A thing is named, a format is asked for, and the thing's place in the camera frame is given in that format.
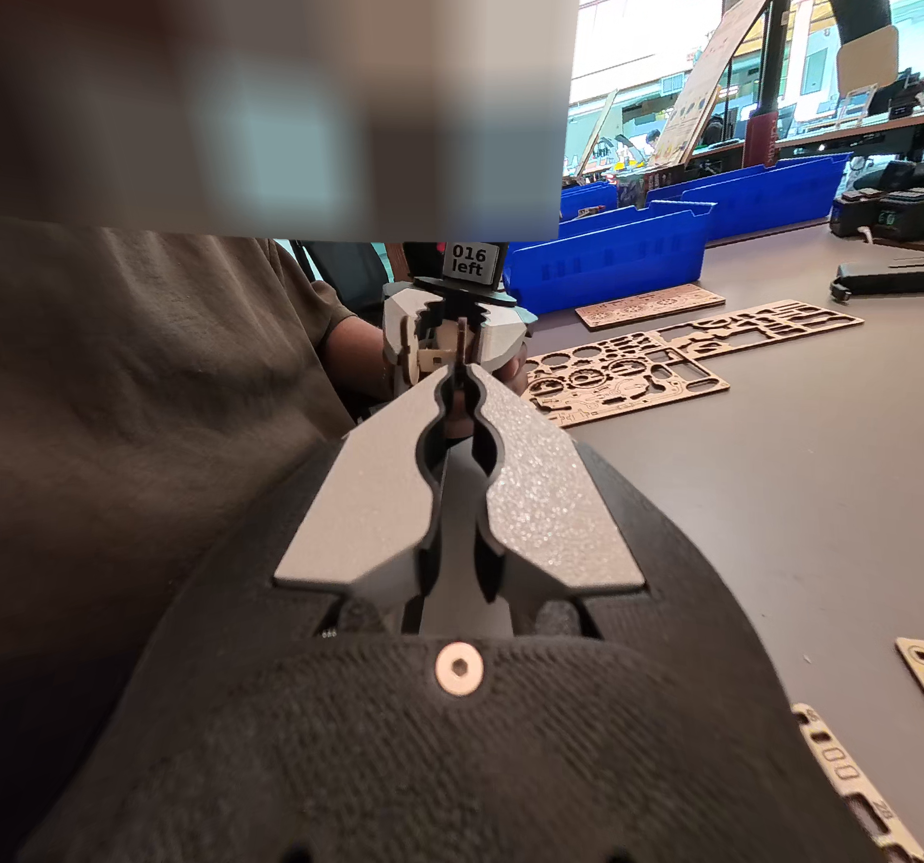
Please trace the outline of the person's left forearm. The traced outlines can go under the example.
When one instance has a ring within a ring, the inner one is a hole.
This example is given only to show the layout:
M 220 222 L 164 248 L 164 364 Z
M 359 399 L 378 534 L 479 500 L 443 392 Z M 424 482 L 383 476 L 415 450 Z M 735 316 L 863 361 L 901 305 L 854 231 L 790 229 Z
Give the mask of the person's left forearm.
M 374 402 L 393 399 L 394 375 L 382 328 L 350 315 L 330 331 L 320 357 L 338 394 L 361 395 Z

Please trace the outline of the black bar-shaped device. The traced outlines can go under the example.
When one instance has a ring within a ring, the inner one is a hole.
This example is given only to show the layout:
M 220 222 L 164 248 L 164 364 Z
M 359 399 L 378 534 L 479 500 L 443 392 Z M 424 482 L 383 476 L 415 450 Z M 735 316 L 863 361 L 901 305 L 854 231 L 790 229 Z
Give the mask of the black bar-shaped device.
M 829 286 L 831 297 L 848 303 L 856 297 L 923 294 L 922 259 L 840 264 Z

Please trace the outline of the wooden shelf counter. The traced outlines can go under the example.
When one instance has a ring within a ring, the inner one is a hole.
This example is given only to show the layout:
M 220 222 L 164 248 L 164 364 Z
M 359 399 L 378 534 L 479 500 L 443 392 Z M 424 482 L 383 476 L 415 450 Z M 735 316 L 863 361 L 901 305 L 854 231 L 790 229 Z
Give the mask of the wooden shelf counter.
M 835 128 L 826 126 L 801 134 L 794 134 L 775 141 L 774 147 L 778 151 L 794 151 L 811 145 L 834 141 L 860 140 L 862 143 L 872 143 L 876 136 L 884 137 L 893 131 L 915 128 L 922 125 L 923 108 L 915 108 L 911 114 L 899 118 L 868 117 L 859 122 L 851 122 Z

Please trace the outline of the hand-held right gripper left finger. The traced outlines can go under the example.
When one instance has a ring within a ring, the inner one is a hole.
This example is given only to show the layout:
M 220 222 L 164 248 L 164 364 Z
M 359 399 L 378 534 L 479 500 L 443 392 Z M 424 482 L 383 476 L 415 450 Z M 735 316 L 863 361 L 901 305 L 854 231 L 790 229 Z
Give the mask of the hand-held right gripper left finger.
M 273 571 L 276 587 L 368 603 L 405 635 L 427 630 L 427 603 L 456 555 L 444 500 L 455 375 L 439 368 L 345 437 Z

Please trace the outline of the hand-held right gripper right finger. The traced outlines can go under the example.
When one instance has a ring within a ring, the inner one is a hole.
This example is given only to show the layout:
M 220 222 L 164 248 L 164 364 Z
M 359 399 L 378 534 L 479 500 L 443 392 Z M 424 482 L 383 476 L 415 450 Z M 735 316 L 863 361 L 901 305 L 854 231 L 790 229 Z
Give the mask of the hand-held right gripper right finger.
M 487 602 L 502 599 L 514 635 L 546 603 L 634 594 L 646 580 L 567 434 L 478 364 L 466 367 L 471 453 L 484 474 L 475 567 Z

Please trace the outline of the dark engraved wooden sheet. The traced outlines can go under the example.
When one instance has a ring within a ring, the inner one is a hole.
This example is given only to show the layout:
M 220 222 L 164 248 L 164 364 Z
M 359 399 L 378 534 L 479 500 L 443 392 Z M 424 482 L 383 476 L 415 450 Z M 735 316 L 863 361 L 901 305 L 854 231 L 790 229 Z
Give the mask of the dark engraved wooden sheet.
M 722 306 L 725 298 L 697 284 L 686 284 L 623 299 L 575 308 L 590 331 L 644 323 L 663 317 Z

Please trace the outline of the black and tan chair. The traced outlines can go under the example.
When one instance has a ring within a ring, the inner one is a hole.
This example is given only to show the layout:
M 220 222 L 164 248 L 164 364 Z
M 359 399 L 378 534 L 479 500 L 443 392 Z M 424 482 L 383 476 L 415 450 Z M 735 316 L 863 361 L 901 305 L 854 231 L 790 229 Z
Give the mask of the black and tan chair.
M 898 76 L 898 30 L 890 0 L 830 0 L 840 38 L 838 95 L 893 84 Z

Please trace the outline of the black pole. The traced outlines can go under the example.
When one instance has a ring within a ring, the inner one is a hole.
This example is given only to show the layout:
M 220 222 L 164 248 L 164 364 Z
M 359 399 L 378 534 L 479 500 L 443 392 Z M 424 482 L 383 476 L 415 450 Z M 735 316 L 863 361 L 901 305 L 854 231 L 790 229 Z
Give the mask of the black pole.
M 776 155 L 779 93 L 792 0 L 769 0 L 757 109 L 747 122 L 742 167 L 771 165 Z

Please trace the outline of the black office chair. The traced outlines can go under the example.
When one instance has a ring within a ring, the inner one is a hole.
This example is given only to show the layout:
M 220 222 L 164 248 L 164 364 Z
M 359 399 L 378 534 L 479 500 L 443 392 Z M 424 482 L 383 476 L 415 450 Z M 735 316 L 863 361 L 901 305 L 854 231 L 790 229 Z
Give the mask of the black office chair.
M 374 326 L 383 321 L 385 287 L 391 282 L 386 266 L 369 242 L 289 242 L 309 281 L 323 281 L 340 302 Z

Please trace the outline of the black battery charger dock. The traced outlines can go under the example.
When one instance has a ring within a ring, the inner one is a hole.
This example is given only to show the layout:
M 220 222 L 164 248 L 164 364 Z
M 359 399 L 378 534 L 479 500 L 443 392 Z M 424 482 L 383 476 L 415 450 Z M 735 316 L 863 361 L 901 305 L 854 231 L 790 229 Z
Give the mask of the black battery charger dock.
M 923 189 L 884 191 L 846 190 L 833 202 L 831 232 L 840 238 L 869 230 L 873 239 L 923 241 Z

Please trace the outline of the blue plastic bin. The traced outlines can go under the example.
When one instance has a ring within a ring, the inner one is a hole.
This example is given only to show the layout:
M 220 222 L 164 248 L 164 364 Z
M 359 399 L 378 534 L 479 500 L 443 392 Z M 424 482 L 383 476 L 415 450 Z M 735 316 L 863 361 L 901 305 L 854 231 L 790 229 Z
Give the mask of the blue plastic bin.
M 716 207 L 655 201 L 563 222 L 554 241 L 512 243 L 502 282 L 536 315 L 692 284 Z
M 851 153 L 781 159 L 650 191 L 646 203 L 712 203 L 708 241 L 825 220 Z
M 562 190 L 560 221 L 568 222 L 618 209 L 619 188 L 612 181 L 599 180 Z

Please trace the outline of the leaning wooden poster board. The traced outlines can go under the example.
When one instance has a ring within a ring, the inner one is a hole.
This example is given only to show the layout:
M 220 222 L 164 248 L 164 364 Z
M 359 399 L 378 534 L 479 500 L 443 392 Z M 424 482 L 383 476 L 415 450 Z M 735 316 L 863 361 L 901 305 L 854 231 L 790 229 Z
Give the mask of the leaning wooden poster board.
M 740 0 L 722 15 L 699 60 L 687 77 L 674 111 L 664 126 L 646 171 L 687 164 L 711 116 L 727 65 L 770 0 Z

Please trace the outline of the small leaning wooden board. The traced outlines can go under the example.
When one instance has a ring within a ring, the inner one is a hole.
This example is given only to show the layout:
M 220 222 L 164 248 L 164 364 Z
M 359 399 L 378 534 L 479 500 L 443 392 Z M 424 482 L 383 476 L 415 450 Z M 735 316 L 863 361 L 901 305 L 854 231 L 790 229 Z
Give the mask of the small leaning wooden board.
M 581 183 L 584 179 L 585 170 L 590 161 L 591 154 L 594 148 L 596 147 L 596 144 L 602 133 L 603 127 L 607 121 L 607 118 L 609 117 L 610 112 L 612 111 L 613 105 L 619 93 L 620 93 L 620 88 L 614 89 L 612 92 L 610 92 L 607 95 L 603 103 L 603 107 L 600 111 L 600 114 L 595 121 L 595 124 L 590 133 L 588 141 L 586 142 L 583 148 L 583 151 L 581 153 L 581 156 L 580 156 L 580 160 L 579 160 L 578 167 L 577 167 L 576 174 L 575 174 L 576 179 L 578 180 L 578 183 Z

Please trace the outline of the grey desk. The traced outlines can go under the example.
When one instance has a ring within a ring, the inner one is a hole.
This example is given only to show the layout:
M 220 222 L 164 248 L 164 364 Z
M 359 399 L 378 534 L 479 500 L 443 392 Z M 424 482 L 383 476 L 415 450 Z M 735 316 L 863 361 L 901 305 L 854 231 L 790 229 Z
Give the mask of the grey desk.
M 716 395 L 570 430 L 679 526 L 747 613 L 791 703 L 824 718 L 922 842 L 922 297 L 706 363 Z

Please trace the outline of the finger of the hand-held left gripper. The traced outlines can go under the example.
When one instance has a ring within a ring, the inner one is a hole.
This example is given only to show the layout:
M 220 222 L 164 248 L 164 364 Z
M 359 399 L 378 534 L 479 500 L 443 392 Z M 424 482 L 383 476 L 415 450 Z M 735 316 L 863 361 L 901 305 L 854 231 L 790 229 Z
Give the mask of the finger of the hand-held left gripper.
M 475 345 L 471 362 L 486 372 L 497 372 L 518 354 L 527 327 L 515 306 L 478 304 L 480 323 L 473 327 Z
M 389 347 L 389 332 L 404 315 L 416 317 L 421 326 L 419 333 L 422 334 L 422 331 L 426 328 L 429 332 L 429 337 L 431 337 L 431 331 L 433 330 L 433 292 L 407 284 L 403 289 L 385 298 L 383 333 L 385 356 L 390 363 L 393 363 L 394 358 Z

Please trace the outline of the wide punched wooden sheet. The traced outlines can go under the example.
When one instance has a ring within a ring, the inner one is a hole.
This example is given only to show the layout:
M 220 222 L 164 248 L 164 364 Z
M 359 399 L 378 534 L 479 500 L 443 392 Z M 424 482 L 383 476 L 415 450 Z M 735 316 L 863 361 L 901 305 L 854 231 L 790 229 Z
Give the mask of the wide punched wooden sheet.
M 562 429 L 730 390 L 646 332 L 543 353 L 526 371 L 525 401 Z

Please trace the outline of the long punched wooden sheet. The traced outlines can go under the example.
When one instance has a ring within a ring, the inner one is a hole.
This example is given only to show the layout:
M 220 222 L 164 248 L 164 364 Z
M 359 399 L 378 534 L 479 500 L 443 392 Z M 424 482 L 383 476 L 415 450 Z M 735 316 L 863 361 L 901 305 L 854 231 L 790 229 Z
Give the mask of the long punched wooden sheet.
M 657 328 L 648 333 L 660 344 L 680 351 L 690 360 L 706 361 L 862 325 L 863 319 L 836 308 L 781 301 Z

